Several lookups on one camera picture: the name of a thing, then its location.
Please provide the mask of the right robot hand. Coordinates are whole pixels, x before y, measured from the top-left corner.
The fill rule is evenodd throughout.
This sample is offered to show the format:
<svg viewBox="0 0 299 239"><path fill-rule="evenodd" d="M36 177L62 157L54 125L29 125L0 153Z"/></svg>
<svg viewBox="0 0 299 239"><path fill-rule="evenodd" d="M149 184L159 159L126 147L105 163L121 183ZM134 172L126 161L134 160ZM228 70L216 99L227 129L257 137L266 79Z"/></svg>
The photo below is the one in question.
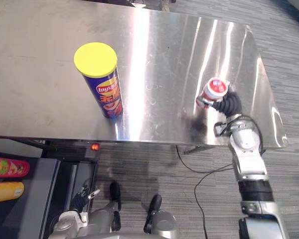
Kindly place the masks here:
<svg viewBox="0 0 299 239"><path fill-rule="evenodd" d="M227 118L242 114L242 104L236 92L231 92L225 81L211 78L203 87L202 93L196 97L200 107L212 107Z"/></svg>

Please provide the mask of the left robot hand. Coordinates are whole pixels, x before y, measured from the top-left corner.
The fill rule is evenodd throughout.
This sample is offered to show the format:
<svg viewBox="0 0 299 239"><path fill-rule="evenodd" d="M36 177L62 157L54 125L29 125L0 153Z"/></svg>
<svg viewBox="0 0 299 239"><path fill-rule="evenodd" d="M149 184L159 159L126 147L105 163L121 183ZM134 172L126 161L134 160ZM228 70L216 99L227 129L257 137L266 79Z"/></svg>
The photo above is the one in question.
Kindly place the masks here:
<svg viewBox="0 0 299 239"><path fill-rule="evenodd" d="M89 193L88 187L81 188L81 190L71 200L69 210L81 213L83 211L83 208L89 203L89 201L93 199L95 196L97 196L99 193L100 189L97 189Z"/></svg>

